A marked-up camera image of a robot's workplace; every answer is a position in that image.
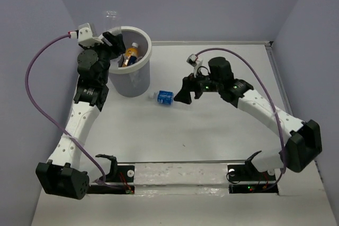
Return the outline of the clear bottle blue cap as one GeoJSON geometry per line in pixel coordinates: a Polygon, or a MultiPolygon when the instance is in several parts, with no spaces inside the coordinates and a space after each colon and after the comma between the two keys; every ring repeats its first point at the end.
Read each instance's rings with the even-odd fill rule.
{"type": "Polygon", "coordinates": [[[117,11],[104,11],[104,30],[102,38],[104,39],[104,33],[109,32],[111,35],[122,38],[121,31],[121,19],[117,11]]]}

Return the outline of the blue label clear bottle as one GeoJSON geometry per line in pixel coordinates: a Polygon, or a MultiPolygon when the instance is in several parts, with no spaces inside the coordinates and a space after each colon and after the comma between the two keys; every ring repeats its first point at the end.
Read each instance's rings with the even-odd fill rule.
{"type": "Polygon", "coordinates": [[[151,92],[147,99],[163,107],[172,107],[174,109],[181,109],[184,107],[183,104],[174,101],[174,93],[171,91],[159,90],[151,92]]]}

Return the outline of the orange milk tea bottle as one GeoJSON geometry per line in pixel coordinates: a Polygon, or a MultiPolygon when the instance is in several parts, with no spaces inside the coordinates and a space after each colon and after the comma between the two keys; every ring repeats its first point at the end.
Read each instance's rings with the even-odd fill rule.
{"type": "Polygon", "coordinates": [[[123,57],[123,63],[122,63],[122,67],[128,67],[133,65],[136,60],[139,57],[139,44],[136,42],[133,42],[131,47],[128,48],[125,53],[124,53],[124,57],[123,57]]]}

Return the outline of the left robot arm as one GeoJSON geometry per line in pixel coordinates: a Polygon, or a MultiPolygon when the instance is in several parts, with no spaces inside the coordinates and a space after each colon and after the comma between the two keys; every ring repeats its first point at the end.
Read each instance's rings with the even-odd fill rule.
{"type": "Polygon", "coordinates": [[[58,126],[62,136],[47,162],[38,163],[35,173],[46,194],[81,200],[90,184],[105,184],[116,178],[115,156],[92,157],[84,149],[90,129],[101,113],[109,89],[110,62],[126,48],[122,33],[104,32],[100,37],[86,35],[88,29],[71,32],[83,49],[77,57],[79,74],[66,127],[58,126]]]}

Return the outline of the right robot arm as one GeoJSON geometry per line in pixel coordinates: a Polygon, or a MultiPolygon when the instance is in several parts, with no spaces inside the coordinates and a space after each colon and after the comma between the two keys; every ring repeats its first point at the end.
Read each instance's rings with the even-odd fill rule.
{"type": "Polygon", "coordinates": [[[230,63],[224,57],[209,60],[207,75],[202,74],[202,61],[196,55],[190,55],[187,62],[193,67],[193,73],[183,78],[182,88],[174,101],[191,104],[191,93],[199,99],[204,92],[217,92],[224,101],[256,118],[283,139],[282,149],[259,151],[250,156],[250,163],[244,166],[247,178],[257,179],[264,171],[283,167],[299,173],[321,153],[322,141],[317,122],[305,122],[276,106],[272,107],[267,97],[263,97],[251,84],[234,77],[230,63]]]}

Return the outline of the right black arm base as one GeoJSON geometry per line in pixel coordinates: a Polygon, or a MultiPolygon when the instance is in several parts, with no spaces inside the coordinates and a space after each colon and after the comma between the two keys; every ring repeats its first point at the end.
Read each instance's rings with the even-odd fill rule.
{"type": "Polygon", "coordinates": [[[229,182],[229,194],[279,193],[278,187],[273,186],[276,182],[273,171],[260,173],[255,168],[248,169],[246,165],[231,164],[226,180],[229,182]]]}

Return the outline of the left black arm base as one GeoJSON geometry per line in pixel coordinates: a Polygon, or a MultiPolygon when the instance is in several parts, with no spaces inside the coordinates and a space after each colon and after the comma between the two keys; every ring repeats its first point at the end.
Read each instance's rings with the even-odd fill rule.
{"type": "Polygon", "coordinates": [[[135,166],[118,165],[117,173],[106,178],[105,185],[93,184],[87,194],[133,195],[135,166]]]}

